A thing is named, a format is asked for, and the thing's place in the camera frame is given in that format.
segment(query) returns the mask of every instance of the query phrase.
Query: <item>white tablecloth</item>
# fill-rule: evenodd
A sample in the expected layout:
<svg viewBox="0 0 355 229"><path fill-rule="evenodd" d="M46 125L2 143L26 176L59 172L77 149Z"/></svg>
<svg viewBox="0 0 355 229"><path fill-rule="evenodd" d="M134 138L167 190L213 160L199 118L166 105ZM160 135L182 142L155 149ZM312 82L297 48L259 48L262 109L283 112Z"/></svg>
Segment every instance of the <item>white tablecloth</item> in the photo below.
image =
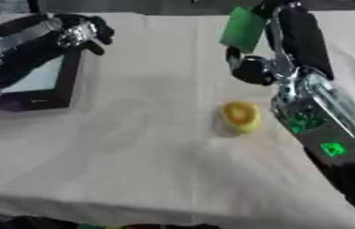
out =
<svg viewBox="0 0 355 229"><path fill-rule="evenodd" d="M355 98L355 12L316 15L337 83ZM115 41L103 57L85 55L73 108L0 114L0 213L355 228L355 209L269 114L273 87L230 76L218 44L227 17L101 16ZM257 53L270 55L265 40ZM260 130L215 133L215 110L234 99L261 107Z"/></svg>

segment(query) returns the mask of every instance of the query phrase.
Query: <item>green block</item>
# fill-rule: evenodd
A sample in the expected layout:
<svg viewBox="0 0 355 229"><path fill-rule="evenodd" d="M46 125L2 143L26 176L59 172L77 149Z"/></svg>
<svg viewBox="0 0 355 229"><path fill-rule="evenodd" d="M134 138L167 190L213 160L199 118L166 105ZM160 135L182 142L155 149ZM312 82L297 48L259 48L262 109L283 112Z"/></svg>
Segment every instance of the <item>green block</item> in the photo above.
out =
<svg viewBox="0 0 355 229"><path fill-rule="evenodd" d="M250 54L257 46L265 27L266 20L251 11L236 7L230 15L220 43Z"/></svg>

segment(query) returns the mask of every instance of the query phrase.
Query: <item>robotic hand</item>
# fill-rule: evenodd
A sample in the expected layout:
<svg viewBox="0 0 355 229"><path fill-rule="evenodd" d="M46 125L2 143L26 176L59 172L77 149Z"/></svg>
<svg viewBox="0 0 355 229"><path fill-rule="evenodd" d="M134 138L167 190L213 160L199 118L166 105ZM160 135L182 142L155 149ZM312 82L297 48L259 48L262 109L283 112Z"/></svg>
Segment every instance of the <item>robotic hand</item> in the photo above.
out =
<svg viewBox="0 0 355 229"><path fill-rule="evenodd" d="M333 84L316 18L297 1L266 0L252 13L268 20L271 60L226 51L232 75L247 83L276 83L271 111L306 154L355 207L355 103Z"/></svg>
<svg viewBox="0 0 355 229"><path fill-rule="evenodd" d="M42 64L73 49L103 55L114 30L99 17L34 14L0 24L0 95Z"/></svg>

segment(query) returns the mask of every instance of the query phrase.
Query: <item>dark floor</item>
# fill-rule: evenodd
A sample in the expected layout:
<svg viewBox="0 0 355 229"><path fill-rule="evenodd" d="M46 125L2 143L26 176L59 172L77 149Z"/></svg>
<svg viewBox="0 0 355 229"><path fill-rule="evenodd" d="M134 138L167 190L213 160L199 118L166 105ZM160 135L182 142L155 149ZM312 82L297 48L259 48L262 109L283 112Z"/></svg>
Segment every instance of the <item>dark floor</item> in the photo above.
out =
<svg viewBox="0 0 355 229"><path fill-rule="evenodd" d="M259 0L39 0L43 9L57 12L135 12L160 15L227 14L235 6ZM302 0L312 10L355 10L355 0Z"/></svg>
<svg viewBox="0 0 355 229"><path fill-rule="evenodd" d="M0 12L25 13L29 0L0 0ZM152 15L220 15L260 0L31 0L44 12L134 12ZM311 10L355 10L355 0L301 0Z"/></svg>

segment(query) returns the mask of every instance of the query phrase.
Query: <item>lemon slice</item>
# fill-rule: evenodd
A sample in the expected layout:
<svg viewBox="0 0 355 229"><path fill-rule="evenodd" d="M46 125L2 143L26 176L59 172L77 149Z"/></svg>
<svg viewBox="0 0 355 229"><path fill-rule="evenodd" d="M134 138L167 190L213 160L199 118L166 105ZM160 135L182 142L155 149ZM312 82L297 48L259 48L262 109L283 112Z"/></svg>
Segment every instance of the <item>lemon slice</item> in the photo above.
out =
<svg viewBox="0 0 355 229"><path fill-rule="evenodd" d="M224 121L238 133L250 133L260 125L258 106L243 101L233 101L221 107Z"/></svg>

